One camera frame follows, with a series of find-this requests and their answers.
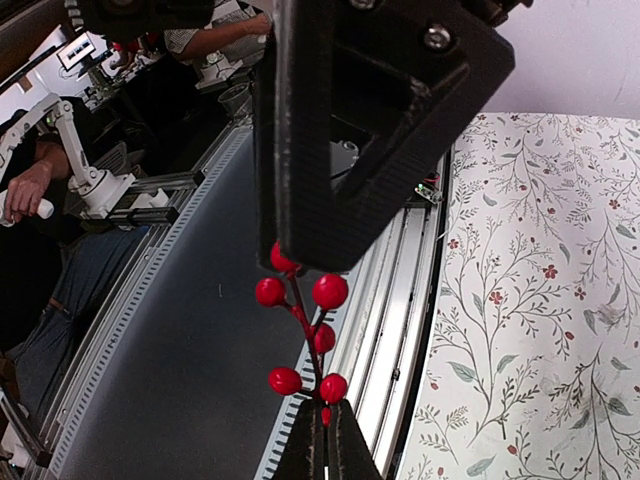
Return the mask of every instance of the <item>black shirt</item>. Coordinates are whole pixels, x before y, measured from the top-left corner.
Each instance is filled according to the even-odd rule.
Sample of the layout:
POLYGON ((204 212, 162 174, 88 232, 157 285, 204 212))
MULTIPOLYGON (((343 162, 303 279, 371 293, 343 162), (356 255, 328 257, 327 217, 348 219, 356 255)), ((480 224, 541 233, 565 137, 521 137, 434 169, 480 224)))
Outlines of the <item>black shirt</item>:
MULTIPOLYGON (((0 126, 0 136, 15 120, 14 117, 0 126)), ((0 192, 33 164, 37 139, 32 130, 14 150, 0 182, 0 192)), ((38 231, 30 220, 10 228, 0 227, 0 351, 3 352, 26 340, 62 269, 56 241, 38 231)))

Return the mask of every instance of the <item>white wall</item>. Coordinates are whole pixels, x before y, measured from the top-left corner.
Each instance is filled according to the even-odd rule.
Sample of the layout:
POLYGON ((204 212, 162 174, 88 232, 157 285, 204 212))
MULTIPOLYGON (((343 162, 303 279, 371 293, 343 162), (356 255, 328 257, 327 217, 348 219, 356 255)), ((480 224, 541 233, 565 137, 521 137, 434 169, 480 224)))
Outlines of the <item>white wall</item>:
POLYGON ((640 119, 637 0, 535 0, 499 32, 517 66, 485 110, 640 119))
MULTIPOLYGON (((96 47, 93 56, 100 55, 106 50, 106 43, 102 38, 93 34, 89 34, 89 37, 96 47)), ((62 43, 64 43, 62 33, 59 29, 55 30, 33 53, 31 59, 37 57, 48 48, 62 45, 62 43)), ((86 87, 91 85, 88 75, 84 75, 80 79, 77 78, 80 68, 81 66, 78 65, 70 72, 66 72, 62 69, 62 64, 55 54, 47 58, 34 70, 27 73, 27 78, 33 85, 31 90, 23 93, 18 85, 13 85, 4 94, 0 95, 0 123, 11 118, 13 112, 18 109, 29 110, 48 93, 79 96, 86 87)))

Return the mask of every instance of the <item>floral wallpaper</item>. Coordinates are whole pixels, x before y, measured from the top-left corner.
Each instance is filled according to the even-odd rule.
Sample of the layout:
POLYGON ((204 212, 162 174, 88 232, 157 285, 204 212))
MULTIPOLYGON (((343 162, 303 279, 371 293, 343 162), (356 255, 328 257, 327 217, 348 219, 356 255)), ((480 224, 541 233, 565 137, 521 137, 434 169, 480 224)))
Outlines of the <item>floral wallpaper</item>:
POLYGON ((640 479, 640 122, 482 114, 399 480, 640 479))

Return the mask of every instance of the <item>berry branch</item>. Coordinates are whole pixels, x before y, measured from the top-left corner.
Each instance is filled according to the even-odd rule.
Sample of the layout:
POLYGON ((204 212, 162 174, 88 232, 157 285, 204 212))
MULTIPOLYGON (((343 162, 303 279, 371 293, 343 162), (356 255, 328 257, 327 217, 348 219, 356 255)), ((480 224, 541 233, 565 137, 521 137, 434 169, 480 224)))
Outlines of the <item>berry branch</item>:
MULTIPOLYGON (((267 308, 284 308, 300 323, 313 364, 315 385, 311 391, 303 389, 300 374, 288 367, 274 368, 269 374, 269 384, 280 395, 301 393, 323 401, 326 405, 339 403, 346 396, 347 381, 335 373, 324 376, 324 356, 336 344, 336 334, 329 325, 324 323, 324 320, 329 310, 339 308, 347 300, 349 296, 347 282, 339 275, 328 273, 315 283, 312 292, 313 300, 321 310, 314 324, 309 320, 305 310, 297 281, 301 266, 285 258, 277 242, 271 249, 271 263, 277 271, 283 273, 293 292, 295 303, 287 302, 287 287, 277 277, 263 278, 258 282, 256 299, 267 308)), ((322 412, 325 427, 329 426, 330 419, 331 411, 325 407, 322 412)))

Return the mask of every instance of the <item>screw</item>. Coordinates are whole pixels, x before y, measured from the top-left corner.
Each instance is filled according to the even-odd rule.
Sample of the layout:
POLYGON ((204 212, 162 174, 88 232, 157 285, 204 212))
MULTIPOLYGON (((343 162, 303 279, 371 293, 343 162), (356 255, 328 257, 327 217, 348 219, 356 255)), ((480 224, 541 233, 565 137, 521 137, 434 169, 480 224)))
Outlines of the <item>screw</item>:
POLYGON ((424 44, 431 50, 441 52, 451 45, 451 34, 442 25, 431 25, 424 34, 424 44))
POLYGON ((358 10, 371 10, 376 6, 375 0, 349 0, 349 3, 358 10))

